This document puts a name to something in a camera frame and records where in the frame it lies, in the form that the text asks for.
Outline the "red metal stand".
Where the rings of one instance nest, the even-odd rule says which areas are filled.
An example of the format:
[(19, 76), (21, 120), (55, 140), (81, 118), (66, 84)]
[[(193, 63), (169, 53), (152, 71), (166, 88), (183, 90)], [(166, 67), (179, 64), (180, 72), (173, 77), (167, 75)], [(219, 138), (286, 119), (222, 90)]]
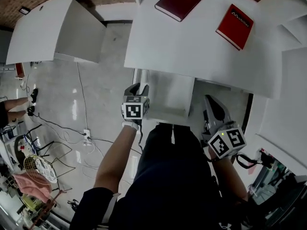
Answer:
[(56, 199), (61, 195), (61, 194), (66, 194), (68, 191), (70, 191), (70, 189), (67, 190), (59, 190), (59, 192), (57, 193), (57, 195), (51, 199), (51, 201), (49, 203), (46, 203), (46, 205), (44, 207), (42, 207), (41, 212), (39, 213), (39, 215), (37, 216), (37, 218), (35, 219), (35, 221), (33, 222), (32, 226), (29, 228), (29, 230), (33, 230), (35, 225), (37, 224), (37, 222), (39, 222), (39, 220), (42, 220), (42, 217), (47, 215), (47, 213), (53, 208), (53, 206), (56, 204)]

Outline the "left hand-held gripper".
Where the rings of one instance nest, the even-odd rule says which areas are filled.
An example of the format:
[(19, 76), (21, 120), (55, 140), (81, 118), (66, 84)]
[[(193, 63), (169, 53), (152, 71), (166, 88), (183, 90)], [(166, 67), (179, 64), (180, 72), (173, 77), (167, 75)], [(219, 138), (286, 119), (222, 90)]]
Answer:
[(125, 120), (142, 120), (148, 113), (150, 105), (149, 85), (144, 86), (141, 96), (137, 96), (139, 88), (140, 84), (135, 83), (124, 91), (121, 112)]

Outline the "bright red book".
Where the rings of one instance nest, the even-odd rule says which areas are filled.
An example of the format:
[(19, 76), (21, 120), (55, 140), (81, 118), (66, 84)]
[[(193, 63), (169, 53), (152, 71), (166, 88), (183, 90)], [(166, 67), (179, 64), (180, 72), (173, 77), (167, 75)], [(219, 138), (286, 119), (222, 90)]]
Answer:
[(244, 49), (254, 21), (237, 6), (231, 4), (216, 29), (217, 34), (232, 44), (237, 50)]

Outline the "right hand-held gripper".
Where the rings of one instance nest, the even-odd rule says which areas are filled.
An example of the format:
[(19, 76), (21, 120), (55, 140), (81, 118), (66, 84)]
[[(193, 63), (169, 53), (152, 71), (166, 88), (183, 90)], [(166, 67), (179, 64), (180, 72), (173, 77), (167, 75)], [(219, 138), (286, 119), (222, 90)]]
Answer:
[(236, 155), (247, 143), (238, 124), (232, 121), (227, 107), (218, 99), (205, 95), (205, 123), (208, 129), (202, 132), (202, 144), (210, 147), (216, 159)]

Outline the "red-brown board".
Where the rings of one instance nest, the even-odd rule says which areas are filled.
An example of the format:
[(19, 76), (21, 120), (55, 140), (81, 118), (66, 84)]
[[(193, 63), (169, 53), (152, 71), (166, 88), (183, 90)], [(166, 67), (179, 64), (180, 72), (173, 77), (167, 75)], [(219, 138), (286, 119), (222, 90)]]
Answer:
[(24, 74), (24, 67), (22, 63), (15, 63), (15, 70), (16, 70), (16, 78), (17, 79), (23, 79)]

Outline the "person's right forearm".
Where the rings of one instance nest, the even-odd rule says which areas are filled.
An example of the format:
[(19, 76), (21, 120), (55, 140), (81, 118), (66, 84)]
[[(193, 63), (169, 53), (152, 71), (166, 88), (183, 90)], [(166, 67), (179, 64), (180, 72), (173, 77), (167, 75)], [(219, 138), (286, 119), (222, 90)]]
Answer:
[(247, 202), (248, 193), (229, 158), (212, 161), (222, 197), (234, 204)]

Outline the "white desk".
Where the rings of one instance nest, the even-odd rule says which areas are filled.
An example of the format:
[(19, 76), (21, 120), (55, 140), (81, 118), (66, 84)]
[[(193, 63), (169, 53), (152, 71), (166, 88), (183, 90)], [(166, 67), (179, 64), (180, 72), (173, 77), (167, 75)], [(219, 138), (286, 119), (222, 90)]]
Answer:
[(124, 66), (141, 70), (137, 81), (150, 86), (148, 118), (183, 123), (195, 79), (279, 98), (281, 52), (251, 32), (237, 50), (216, 29), (231, 4), (250, 18), (253, 0), (201, 0), (181, 22), (158, 11), (159, 0), (142, 0), (133, 19)]

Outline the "dark red book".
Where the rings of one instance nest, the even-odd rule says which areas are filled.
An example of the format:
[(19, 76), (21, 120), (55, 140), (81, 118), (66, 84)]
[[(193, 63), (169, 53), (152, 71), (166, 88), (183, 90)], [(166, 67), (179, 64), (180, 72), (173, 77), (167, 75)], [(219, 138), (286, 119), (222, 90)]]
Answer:
[(181, 22), (200, 1), (201, 0), (159, 0), (154, 7), (165, 15)]

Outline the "person's black trousers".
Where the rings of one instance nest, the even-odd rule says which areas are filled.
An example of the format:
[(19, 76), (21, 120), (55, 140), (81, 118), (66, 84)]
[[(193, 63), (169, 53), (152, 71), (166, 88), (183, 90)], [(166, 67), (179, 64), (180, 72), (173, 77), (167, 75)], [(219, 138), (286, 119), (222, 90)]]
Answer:
[(147, 137), (138, 169), (174, 160), (205, 161), (204, 151), (190, 127), (159, 123)]

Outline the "pink cloth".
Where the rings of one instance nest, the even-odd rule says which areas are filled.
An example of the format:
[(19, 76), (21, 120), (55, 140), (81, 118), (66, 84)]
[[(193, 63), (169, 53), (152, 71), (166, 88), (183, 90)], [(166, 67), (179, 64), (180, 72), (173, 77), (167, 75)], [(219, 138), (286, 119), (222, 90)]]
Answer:
[(18, 188), (23, 194), (34, 196), (44, 203), (50, 199), (51, 185), (42, 175), (33, 180), (27, 173), (13, 174)]

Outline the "white drawer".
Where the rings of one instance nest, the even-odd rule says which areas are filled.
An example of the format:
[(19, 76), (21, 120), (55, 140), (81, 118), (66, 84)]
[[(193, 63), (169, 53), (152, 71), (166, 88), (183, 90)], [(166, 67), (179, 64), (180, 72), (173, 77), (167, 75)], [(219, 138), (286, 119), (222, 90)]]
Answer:
[[(140, 70), (134, 70), (133, 84), (139, 82)], [(150, 108), (145, 118), (157, 122), (185, 124), (189, 116), (194, 81), (193, 77), (149, 70)], [(141, 83), (139, 92), (145, 85)]]

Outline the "person's dark blue shirt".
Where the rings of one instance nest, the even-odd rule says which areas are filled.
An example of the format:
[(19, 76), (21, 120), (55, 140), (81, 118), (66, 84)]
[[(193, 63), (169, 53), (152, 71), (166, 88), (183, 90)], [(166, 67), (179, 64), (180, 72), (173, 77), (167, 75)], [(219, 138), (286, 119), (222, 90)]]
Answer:
[(70, 230), (241, 230), (236, 206), (221, 198), (207, 161), (151, 163), (119, 198), (86, 191)]

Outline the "white side cabinet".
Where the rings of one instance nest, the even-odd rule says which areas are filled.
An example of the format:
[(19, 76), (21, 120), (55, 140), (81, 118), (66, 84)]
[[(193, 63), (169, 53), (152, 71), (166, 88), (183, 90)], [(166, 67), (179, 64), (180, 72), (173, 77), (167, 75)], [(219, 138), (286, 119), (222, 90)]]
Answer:
[(100, 61), (106, 27), (76, 0), (48, 0), (21, 17), (6, 63)]

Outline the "patterned round cushion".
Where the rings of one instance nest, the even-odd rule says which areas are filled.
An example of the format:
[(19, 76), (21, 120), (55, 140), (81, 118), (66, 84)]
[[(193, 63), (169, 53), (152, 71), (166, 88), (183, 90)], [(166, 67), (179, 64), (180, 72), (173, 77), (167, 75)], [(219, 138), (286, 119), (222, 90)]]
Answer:
[(35, 161), (37, 171), (44, 176), (50, 183), (56, 183), (57, 176), (56, 172), (51, 163), (46, 160), (36, 160)]

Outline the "person's left forearm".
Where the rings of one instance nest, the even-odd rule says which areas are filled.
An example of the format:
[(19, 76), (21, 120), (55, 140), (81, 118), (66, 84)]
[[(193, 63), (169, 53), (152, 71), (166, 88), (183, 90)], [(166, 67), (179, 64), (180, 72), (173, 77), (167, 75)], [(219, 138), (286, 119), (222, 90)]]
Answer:
[(131, 126), (122, 128), (98, 167), (94, 188), (101, 187), (113, 193), (118, 192), (136, 133), (137, 130)]

